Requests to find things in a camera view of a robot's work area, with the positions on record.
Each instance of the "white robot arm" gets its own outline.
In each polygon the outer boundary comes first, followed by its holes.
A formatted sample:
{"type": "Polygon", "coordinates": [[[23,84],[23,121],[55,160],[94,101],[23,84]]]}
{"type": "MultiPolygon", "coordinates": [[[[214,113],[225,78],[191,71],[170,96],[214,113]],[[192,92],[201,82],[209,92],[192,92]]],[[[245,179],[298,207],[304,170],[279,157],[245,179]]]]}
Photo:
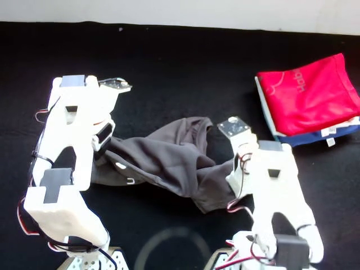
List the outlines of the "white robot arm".
{"type": "Polygon", "coordinates": [[[236,201],[253,194],[255,208],[251,232],[240,231],[233,237],[238,250],[233,260],[242,263],[216,269],[311,269],[310,263],[319,263],[323,258],[323,244],[311,208],[304,200],[290,145],[257,141],[250,127],[238,117],[218,127],[230,139],[235,155],[227,182],[236,201]],[[274,235],[274,213],[282,213],[297,235],[274,235]]]}
{"type": "Polygon", "coordinates": [[[121,78],[98,81],[95,76],[74,75],[53,80],[47,121],[33,152],[30,184],[19,204],[38,226],[35,233],[26,229],[19,209],[18,218],[25,233],[40,234],[53,250],[77,257],[71,269],[99,269],[101,262],[107,269],[114,263],[106,253],[109,233],[80,191],[89,188],[94,153],[103,151],[112,136],[115,123],[110,113],[118,94],[130,90],[121,78]],[[76,154],[74,170],[52,168],[69,146],[76,154]]]}

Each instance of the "black table surface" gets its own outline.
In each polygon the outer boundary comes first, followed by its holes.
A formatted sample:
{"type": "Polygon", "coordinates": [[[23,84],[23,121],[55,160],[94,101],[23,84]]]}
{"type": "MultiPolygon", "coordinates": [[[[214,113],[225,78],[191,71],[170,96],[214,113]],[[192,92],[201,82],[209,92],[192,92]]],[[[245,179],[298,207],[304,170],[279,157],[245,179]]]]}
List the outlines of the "black table surface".
{"type": "MultiPolygon", "coordinates": [[[[146,136],[182,117],[208,116],[219,123],[238,115],[270,140],[255,89],[258,71],[296,68],[343,52],[346,69],[360,89],[360,37],[169,26],[0,23],[1,169],[0,265],[2,269],[56,269],[65,254],[43,239],[25,236],[16,205],[26,190],[30,154],[42,126],[36,109],[47,106],[52,79],[71,74],[123,77],[133,89],[121,94],[112,117],[115,135],[146,136]]],[[[213,128],[208,154],[231,158],[227,139],[213,128]]],[[[299,146],[294,155],[300,184],[312,208],[325,257],[318,269],[359,269],[360,134],[299,146]]],[[[121,246],[130,268],[158,233],[173,233],[150,253],[146,269],[202,269],[209,252],[249,230],[246,213],[202,214],[189,198],[158,187],[93,185],[83,197],[121,246]],[[194,239],[203,242],[202,249],[194,239]]],[[[251,207],[251,198],[244,201],[251,207]]],[[[281,218],[275,231],[288,230],[281,218]]]]}

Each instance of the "gray shirt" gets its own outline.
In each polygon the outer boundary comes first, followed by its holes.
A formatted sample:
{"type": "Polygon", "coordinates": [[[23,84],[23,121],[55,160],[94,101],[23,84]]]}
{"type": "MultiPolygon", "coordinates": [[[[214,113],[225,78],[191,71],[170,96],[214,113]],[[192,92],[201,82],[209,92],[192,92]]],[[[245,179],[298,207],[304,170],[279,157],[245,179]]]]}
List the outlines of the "gray shirt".
{"type": "Polygon", "coordinates": [[[122,186],[148,182],[193,199],[203,212],[226,208],[235,198],[225,177],[232,160],[216,165],[206,155],[209,118],[171,122],[146,138],[113,137],[93,165],[92,183],[122,186]]]}

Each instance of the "folded clothes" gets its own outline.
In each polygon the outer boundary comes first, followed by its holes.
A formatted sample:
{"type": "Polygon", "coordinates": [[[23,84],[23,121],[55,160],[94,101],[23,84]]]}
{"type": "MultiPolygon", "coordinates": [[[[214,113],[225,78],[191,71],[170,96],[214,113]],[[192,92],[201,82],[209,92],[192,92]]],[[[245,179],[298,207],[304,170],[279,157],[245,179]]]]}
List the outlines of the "folded clothes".
{"type": "Polygon", "coordinates": [[[226,208],[235,198],[226,182],[232,160],[216,165],[206,155],[209,118],[176,120],[146,138],[113,137],[93,165],[92,183],[124,186],[148,182],[193,199],[203,212],[226,208]]]}
{"type": "Polygon", "coordinates": [[[360,129],[360,98],[347,77],[342,54],[291,71],[258,75],[264,116],[276,140],[297,146],[360,129]]]}

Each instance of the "blue cloth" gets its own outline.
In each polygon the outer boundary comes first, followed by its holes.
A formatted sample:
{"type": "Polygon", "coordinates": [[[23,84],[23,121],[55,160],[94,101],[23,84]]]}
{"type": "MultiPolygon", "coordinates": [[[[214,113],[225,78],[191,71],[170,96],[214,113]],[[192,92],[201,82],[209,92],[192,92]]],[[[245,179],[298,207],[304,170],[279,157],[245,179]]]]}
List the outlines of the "blue cloth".
{"type": "Polygon", "coordinates": [[[316,131],[316,132],[304,133],[304,134],[295,135],[295,136],[287,136],[287,137],[276,136],[276,139],[278,139],[280,142],[288,143],[292,147],[294,147],[297,145],[305,145],[307,143],[326,140],[328,138],[340,137],[343,135],[347,135],[347,134],[356,132],[358,130],[360,130],[359,125],[351,125],[351,126],[348,126],[345,128],[337,128],[335,134],[330,134],[329,136],[326,136],[326,137],[321,136],[321,131],[316,131]]]}

